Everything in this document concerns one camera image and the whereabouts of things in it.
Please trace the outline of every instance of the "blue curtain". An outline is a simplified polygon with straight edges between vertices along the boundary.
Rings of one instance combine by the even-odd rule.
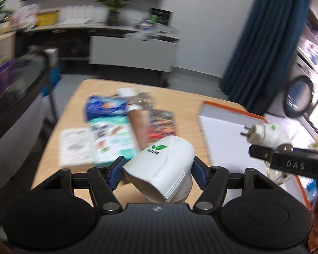
[[[229,101],[263,115],[287,80],[310,0],[256,0],[220,83]]]

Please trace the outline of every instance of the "plant pot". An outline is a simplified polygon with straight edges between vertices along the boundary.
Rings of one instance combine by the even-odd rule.
[[[106,25],[117,26],[118,25],[118,15],[119,15],[119,12],[117,10],[109,10],[109,17],[106,21]]]

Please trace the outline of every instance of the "washing machine door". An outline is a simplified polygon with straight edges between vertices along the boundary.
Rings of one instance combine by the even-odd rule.
[[[309,109],[313,98],[313,84],[308,76],[290,81],[285,90],[283,108],[289,118],[302,116]]]

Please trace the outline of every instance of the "yellow box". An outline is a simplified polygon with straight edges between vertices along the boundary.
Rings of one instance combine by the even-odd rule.
[[[58,23],[59,11],[60,10],[39,12],[37,26],[49,26]]]

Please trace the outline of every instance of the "blue package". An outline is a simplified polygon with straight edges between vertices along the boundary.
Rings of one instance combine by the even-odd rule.
[[[93,95],[86,104],[87,121],[102,116],[127,115],[126,104],[127,100],[124,98]]]

